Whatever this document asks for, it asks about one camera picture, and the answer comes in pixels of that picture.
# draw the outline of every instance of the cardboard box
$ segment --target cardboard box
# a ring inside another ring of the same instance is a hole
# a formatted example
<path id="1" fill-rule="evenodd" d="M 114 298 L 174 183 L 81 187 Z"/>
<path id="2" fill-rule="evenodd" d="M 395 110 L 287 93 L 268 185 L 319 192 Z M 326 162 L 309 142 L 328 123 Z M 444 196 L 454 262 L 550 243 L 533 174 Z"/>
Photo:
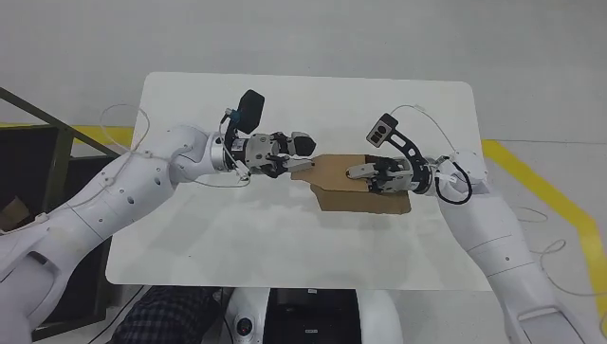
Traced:
<path id="1" fill-rule="evenodd" d="M 292 180 L 310 184 L 322 211 L 404 214 L 411 211 L 407 191 L 390 194 L 369 192 L 364 179 L 350 179 L 348 168 L 365 163 L 364 154 L 322 154 L 312 169 L 291 174 Z"/>
<path id="2" fill-rule="evenodd" d="M 29 210 L 18 197 L 6 206 L 0 206 L 0 229 L 9 231 L 29 216 Z"/>

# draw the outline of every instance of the person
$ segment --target person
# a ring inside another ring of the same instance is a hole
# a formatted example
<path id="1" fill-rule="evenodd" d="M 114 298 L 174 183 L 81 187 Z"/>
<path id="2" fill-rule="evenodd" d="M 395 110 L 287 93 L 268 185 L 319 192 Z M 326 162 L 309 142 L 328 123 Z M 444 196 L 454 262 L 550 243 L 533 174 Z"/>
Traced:
<path id="1" fill-rule="evenodd" d="M 221 310 L 219 287 L 152 286 L 108 344 L 200 344 Z"/>

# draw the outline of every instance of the yellow floor line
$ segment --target yellow floor line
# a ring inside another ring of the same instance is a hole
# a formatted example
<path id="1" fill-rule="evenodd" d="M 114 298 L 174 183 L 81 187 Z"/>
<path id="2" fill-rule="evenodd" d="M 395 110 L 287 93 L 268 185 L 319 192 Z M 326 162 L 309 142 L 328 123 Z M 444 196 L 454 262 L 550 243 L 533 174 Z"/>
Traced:
<path id="1" fill-rule="evenodd" d="M 483 140 L 483 153 L 576 228 L 595 293 L 607 291 L 607 256 L 595 219 L 550 185 L 495 140 Z M 598 315 L 607 313 L 607 296 L 597 297 Z"/>
<path id="2" fill-rule="evenodd" d="M 2 127 L 28 127 L 36 124 L 31 123 L 0 123 Z M 91 137 L 93 140 L 98 141 L 103 145 L 114 144 L 109 138 L 107 138 L 100 126 L 97 125 L 73 125 L 73 129 L 80 131 L 83 134 Z M 114 138 L 119 144 L 126 147 L 131 146 L 131 139 L 133 138 L 133 127 L 105 127 L 107 133 Z M 74 144 L 83 144 L 79 139 L 74 140 Z"/>

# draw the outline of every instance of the white table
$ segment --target white table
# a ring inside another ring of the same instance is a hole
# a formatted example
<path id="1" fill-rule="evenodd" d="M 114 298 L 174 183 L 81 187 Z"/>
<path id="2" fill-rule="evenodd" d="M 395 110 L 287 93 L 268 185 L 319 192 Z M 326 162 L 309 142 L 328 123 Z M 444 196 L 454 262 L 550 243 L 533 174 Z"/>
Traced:
<path id="1" fill-rule="evenodd" d="M 382 113 L 403 103 L 424 107 L 457 148 L 481 152 L 470 87 L 444 81 L 153 73 L 140 105 L 152 121 L 149 137 L 182 122 L 216 130 L 225 108 L 250 88 L 266 97 L 257 132 L 307 132 L 316 154 L 399 155 L 365 137 Z M 424 155 L 450 153 L 418 112 L 401 109 L 395 117 Z M 144 126 L 139 117 L 136 137 Z M 205 179 L 232 184 L 235 175 Z M 237 190 L 184 184 L 114 236 L 106 276 L 113 283 L 490 290 L 435 199 L 411 194 L 411 202 L 400 216 L 322 212 L 309 186 L 288 174 L 256 176 Z"/>

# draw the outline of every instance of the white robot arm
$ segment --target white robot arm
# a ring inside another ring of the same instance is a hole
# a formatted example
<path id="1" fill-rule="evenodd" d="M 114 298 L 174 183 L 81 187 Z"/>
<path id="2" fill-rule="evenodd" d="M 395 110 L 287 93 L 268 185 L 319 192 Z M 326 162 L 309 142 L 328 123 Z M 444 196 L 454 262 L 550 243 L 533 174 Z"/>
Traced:
<path id="1" fill-rule="evenodd" d="M 227 110 L 225 136 L 177 126 L 157 144 L 108 164 L 62 206 L 0 236 L 0 343 L 29 343 L 83 257 L 162 205 L 179 183 L 231 170 L 242 180 L 251 173 L 277 177 L 311 167 L 310 160 L 291 158 L 314 151 L 306 134 L 237 137 L 257 127 L 262 108 L 263 97 L 249 90 L 237 110 Z"/>
<path id="2" fill-rule="evenodd" d="M 387 141 L 405 157 L 369 157 L 367 164 L 350 168 L 347 175 L 365 178 L 372 192 L 409 190 L 438 198 L 455 240 L 487 276 L 504 311 L 511 343 L 604 342 L 556 298 L 552 284 L 531 257 L 516 215 L 487 182 L 481 158 L 464 151 L 437 160 L 424 158 L 396 129 L 397 124 L 385 114 L 367 140 L 376 147 Z"/>

